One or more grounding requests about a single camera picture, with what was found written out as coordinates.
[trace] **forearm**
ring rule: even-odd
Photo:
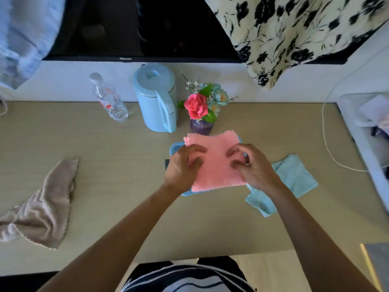
[[[286,186],[278,186],[269,196],[280,213],[312,291],[377,291]]]
[[[161,187],[39,291],[114,291],[144,240],[177,196]]]

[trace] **black and white floral cloth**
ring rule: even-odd
[[[205,0],[256,83],[372,35],[389,0]]]

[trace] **kettle lid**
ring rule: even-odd
[[[175,84],[173,72],[160,63],[148,63],[134,74],[133,84],[136,91],[148,97],[157,97],[156,90],[169,92]]]

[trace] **white wall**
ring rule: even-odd
[[[131,79],[142,63],[43,61],[17,90],[0,88],[7,100],[95,101],[89,74],[99,72],[113,84],[123,101],[137,101]],[[242,64],[166,63],[176,74],[178,97],[188,94],[180,76],[217,82],[237,102],[323,102],[345,93],[389,91],[389,23],[378,30],[344,65],[305,64],[284,72],[270,91],[263,91]]]

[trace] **light blue kettle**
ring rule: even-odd
[[[160,63],[148,63],[135,72],[133,84],[146,126],[156,132],[174,132],[178,111],[173,72]]]

